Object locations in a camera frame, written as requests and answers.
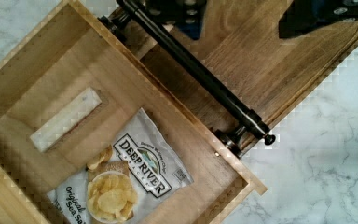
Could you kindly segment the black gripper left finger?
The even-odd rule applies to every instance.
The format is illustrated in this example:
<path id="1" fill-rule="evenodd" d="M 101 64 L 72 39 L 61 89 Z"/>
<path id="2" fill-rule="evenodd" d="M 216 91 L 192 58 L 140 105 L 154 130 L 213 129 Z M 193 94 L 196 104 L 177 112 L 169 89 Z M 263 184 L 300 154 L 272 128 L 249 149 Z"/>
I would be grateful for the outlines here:
<path id="1" fill-rule="evenodd" d="M 170 24 L 192 40 L 199 40 L 207 0 L 145 0 L 155 22 Z"/>

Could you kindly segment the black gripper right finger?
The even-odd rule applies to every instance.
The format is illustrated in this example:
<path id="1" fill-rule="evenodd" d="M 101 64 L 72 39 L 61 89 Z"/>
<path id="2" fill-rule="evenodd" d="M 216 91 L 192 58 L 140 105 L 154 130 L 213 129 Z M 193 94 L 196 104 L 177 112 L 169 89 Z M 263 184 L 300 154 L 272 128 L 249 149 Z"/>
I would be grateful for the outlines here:
<path id="1" fill-rule="evenodd" d="M 295 38 L 341 21 L 358 21 L 358 0 L 293 0 L 279 20 L 278 34 Z"/>

